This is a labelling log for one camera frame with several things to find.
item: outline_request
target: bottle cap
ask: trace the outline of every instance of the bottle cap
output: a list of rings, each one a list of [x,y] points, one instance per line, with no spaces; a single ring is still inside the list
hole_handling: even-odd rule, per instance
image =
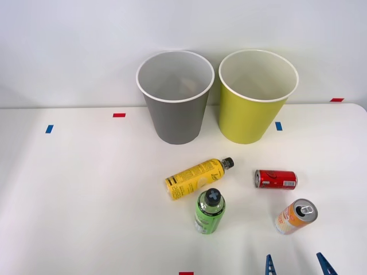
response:
[[[218,189],[210,188],[205,193],[204,201],[209,206],[217,206],[220,203],[222,195]]]
[[[235,162],[233,161],[232,158],[225,158],[224,160],[228,162],[228,169],[235,166]]]

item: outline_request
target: white wall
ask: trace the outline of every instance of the white wall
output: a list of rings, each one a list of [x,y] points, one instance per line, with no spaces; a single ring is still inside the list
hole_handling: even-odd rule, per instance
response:
[[[187,49],[218,68],[242,48],[298,69],[293,103],[367,107],[363,0],[2,0],[0,107],[144,105],[138,65]],[[218,81],[209,103],[218,102]]]

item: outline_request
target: can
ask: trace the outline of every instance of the can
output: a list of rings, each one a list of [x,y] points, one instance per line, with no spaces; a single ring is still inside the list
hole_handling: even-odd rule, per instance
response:
[[[278,188],[293,190],[298,183],[297,176],[292,171],[256,170],[256,188]]]
[[[225,211],[225,201],[218,189],[210,188],[200,194],[195,212],[195,228],[202,234],[212,234]]]
[[[219,180],[224,176],[224,171],[235,164],[232,158],[209,159],[183,172],[166,178],[167,192],[173,200],[188,195],[204,185]]]
[[[297,199],[275,219],[275,227],[279,233],[288,235],[314,222],[317,216],[317,208],[312,202]]]

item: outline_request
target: cup rim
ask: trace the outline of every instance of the cup rim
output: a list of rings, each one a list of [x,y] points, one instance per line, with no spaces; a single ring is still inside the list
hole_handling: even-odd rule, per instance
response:
[[[189,97],[188,99],[181,99],[181,100],[166,100],[166,99],[160,99],[158,97],[155,97],[155,96],[152,96],[151,94],[149,94],[148,92],[146,92],[143,87],[140,85],[139,83],[139,72],[141,70],[141,68],[144,66],[144,64],[146,62],[148,62],[149,60],[151,60],[152,58],[156,57],[156,56],[160,56],[161,54],[165,54],[165,53],[171,53],[171,52],[176,52],[176,53],[189,53],[189,54],[193,54],[201,59],[203,59],[210,67],[211,71],[212,71],[212,80],[210,81],[209,85],[201,92],[199,93],[198,95],[195,95],[193,97]],[[135,79],[136,79],[136,84],[138,85],[140,91],[142,91],[142,93],[144,93],[144,95],[150,97],[151,99],[154,99],[156,101],[160,101],[160,102],[164,102],[164,103],[183,103],[183,102],[187,102],[187,101],[191,101],[191,100],[194,100],[194,99],[197,99],[198,97],[204,95],[213,85],[214,83],[214,78],[215,78],[215,72],[214,72],[214,69],[213,69],[213,66],[212,64],[203,56],[201,56],[200,54],[197,54],[197,53],[194,53],[194,52],[190,52],[188,50],[166,50],[164,52],[159,52],[157,54],[154,54],[150,57],[148,57],[147,59],[145,59],[141,65],[139,66],[138,70],[136,71],[136,76],[135,76]]]
[[[238,54],[238,53],[241,53],[241,52],[264,52],[264,53],[269,53],[269,54],[271,54],[271,55],[273,55],[273,56],[276,56],[276,57],[278,57],[278,58],[280,58],[280,59],[282,59],[283,61],[285,61],[292,69],[293,69],[293,71],[294,71],[294,73],[295,73],[295,75],[296,75],[296,84],[294,85],[294,88],[293,88],[293,90],[290,92],[290,93],[288,93],[287,95],[285,95],[285,96],[282,96],[282,97],[280,97],[280,98],[278,98],[278,99],[270,99],[270,100],[261,100],[261,99],[252,99],[252,98],[250,98],[250,97],[247,97],[247,96],[244,96],[244,95],[241,95],[241,94],[239,94],[239,93],[237,93],[237,92],[235,92],[233,89],[231,89],[228,85],[227,85],[227,83],[223,80],[223,78],[222,78],[222,66],[223,66],[223,64],[224,64],[224,62],[228,59],[228,58],[230,58],[231,56],[233,56],[233,55],[235,55],[235,54]],[[270,52],[270,51],[268,51],[268,50],[260,50],[260,49],[244,49],[244,50],[238,50],[238,51],[236,51],[236,52],[234,52],[234,53],[231,53],[231,54],[229,54],[229,55],[227,55],[223,60],[222,60],[222,62],[220,62],[220,65],[219,65],[219,78],[220,78],[220,81],[222,82],[222,84],[229,90],[229,91],[231,91],[232,93],[234,93],[236,96],[239,96],[239,97],[241,97],[241,98],[243,98],[243,99],[247,99],[247,100],[250,100],[250,101],[255,101],[255,102],[262,102],[262,103],[270,103],[270,102],[277,102],[277,101],[281,101],[281,100],[283,100],[283,99],[287,99],[291,94],[293,94],[294,93],[294,91],[297,89],[297,87],[298,87],[298,83],[299,83],[299,76],[298,76],[298,72],[297,72],[297,70],[296,70],[296,68],[293,66],[293,64],[292,63],[290,63],[287,59],[285,59],[284,57],[282,57],[282,56],[280,56],[280,55],[278,55],[278,54],[276,54],[276,53],[273,53],[273,52]]]

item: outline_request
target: can tab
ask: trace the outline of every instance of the can tab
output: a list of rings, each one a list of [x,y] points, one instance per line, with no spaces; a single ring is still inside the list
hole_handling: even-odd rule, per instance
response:
[[[302,206],[302,207],[300,208],[300,212],[301,212],[302,214],[304,214],[304,215],[312,214],[312,213],[314,212],[314,209],[313,209],[311,206],[309,206],[309,205],[307,205],[307,206]]]

